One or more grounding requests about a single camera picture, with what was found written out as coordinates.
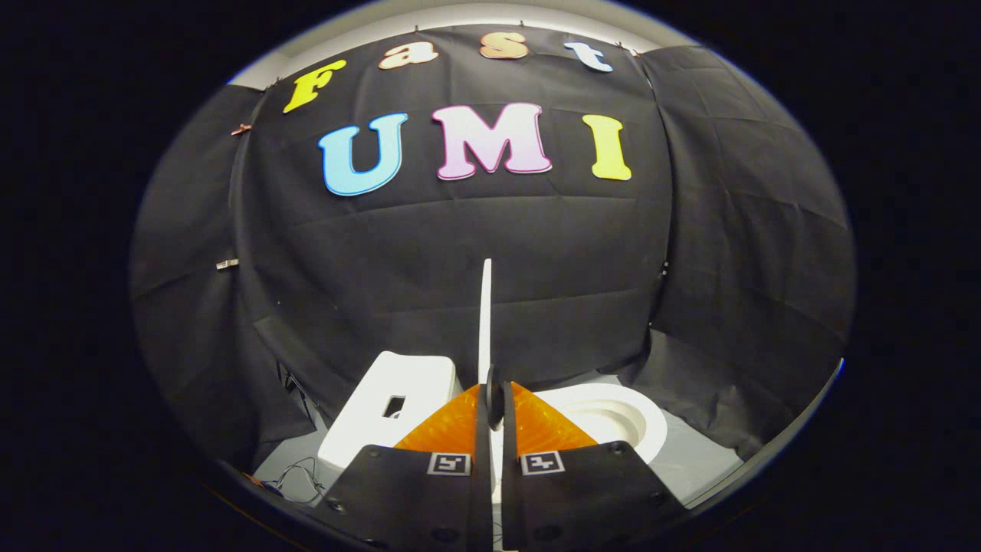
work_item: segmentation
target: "letter u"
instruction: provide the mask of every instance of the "letter u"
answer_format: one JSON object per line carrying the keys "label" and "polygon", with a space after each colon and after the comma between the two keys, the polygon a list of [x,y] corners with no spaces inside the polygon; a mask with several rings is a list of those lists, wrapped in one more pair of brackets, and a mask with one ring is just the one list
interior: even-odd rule
{"label": "letter u", "polygon": [[359,195],[381,188],[402,166],[401,126],[405,113],[392,113],[372,121],[368,128],[378,133],[378,164],[370,171],[355,172],[351,143],[360,129],[344,127],[324,135],[317,145],[324,150],[324,184],[337,195]]}

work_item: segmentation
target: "letter m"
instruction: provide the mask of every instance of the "letter m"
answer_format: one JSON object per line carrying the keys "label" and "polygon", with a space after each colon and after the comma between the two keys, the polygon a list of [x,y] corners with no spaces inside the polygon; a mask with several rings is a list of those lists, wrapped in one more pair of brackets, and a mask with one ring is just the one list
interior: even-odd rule
{"label": "letter m", "polygon": [[534,103],[509,103],[501,110],[493,128],[468,105],[452,105],[433,112],[433,119],[442,123],[445,163],[437,170],[443,180],[459,180],[473,176],[477,167],[467,161],[469,146],[477,160],[489,173],[497,170],[504,147],[510,145],[511,156],[504,167],[512,173],[543,173],[551,169],[551,161],[542,151],[539,135],[539,115],[542,108]]}

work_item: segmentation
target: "orange gripper pad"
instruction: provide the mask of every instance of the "orange gripper pad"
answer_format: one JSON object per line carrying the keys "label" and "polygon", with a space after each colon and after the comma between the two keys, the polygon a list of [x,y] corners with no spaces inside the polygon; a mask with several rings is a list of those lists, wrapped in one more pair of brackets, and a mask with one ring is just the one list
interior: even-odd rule
{"label": "orange gripper pad", "polygon": [[477,430],[475,385],[457,395],[409,431],[394,448],[425,453],[474,454]]}
{"label": "orange gripper pad", "polygon": [[531,391],[513,381],[511,390],[514,393],[518,456],[578,449],[596,444],[578,425]]}

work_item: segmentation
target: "black fabric backdrop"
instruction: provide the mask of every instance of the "black fabric backdrop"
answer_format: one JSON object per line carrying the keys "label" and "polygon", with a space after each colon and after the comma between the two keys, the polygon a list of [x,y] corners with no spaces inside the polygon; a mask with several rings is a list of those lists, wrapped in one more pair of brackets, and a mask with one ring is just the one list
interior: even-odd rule
{"label": "black fabric backdrop", "polygon": [[[480,38],[492,31],[521,32],[531,53],[484,58]],[[420,40],[439,57],[378,68],[386,51]],[[600,49],[613,71],[588,69],[567,41]],[[319,97],[284,114],[292,81],[337,59],[347,65]],[[515,101],[542,107],[552,169],[438,179],[432,112],[470,105],[492,124]],[[358,126],[353,167],[368,170],[378,147],[367,125],[395,112],[409,117],[398,174],[371,193],[328,192],[319,138]],[[582,122],[591,113],[623,123],[630,181],[593,176]],[[229,136],[239,123],[252,131]],[[503,377],[534,387],[620,370],[744,458],[827,380],[854,301],[851,233],[831,175],[756,84],[701,48],[638,58],[511,26],[395,36],[261,97],[226,87],[161,163],[133,251],[148,364],[192,435],[220,457],[312,430],[282,391],[276,360],[328,422],[384,350],[448,356],[464,387],[476,383],[487,257],[491,357]],[[215,271],[231,257],[237,269]]]}

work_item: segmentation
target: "white ceiling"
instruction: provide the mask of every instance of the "white ceiling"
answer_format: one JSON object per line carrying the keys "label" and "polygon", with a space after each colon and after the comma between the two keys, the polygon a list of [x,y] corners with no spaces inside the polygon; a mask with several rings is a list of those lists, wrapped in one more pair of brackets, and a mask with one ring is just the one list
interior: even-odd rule
{"label": "white ceiling", "polygon": [[382,0],[342,14],[288,41],[230,81],[265,88],[340,52],[419,26],[500,23],[552,28],[646,52],[695,44],[647,14],[603,0]]}

